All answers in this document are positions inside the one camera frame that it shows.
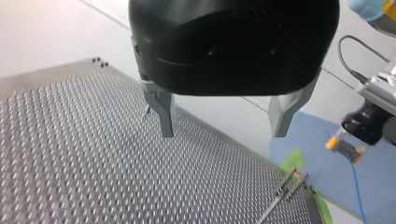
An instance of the perforated metal sheet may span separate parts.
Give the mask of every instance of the perforated metal sheet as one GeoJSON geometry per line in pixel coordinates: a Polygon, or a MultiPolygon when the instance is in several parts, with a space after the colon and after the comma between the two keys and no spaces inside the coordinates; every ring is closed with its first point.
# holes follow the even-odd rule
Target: perforated metal sheet
{"type": "MultiPolygon", "coordinates": [[[[1,223],[255,223],[275,198],[281,175],[221,135],[177,116],[161,138],[115,69],[37,74],[0,101],[1,223]]],[[[303,192],[268,223],[311,223],[303,192]]]]}

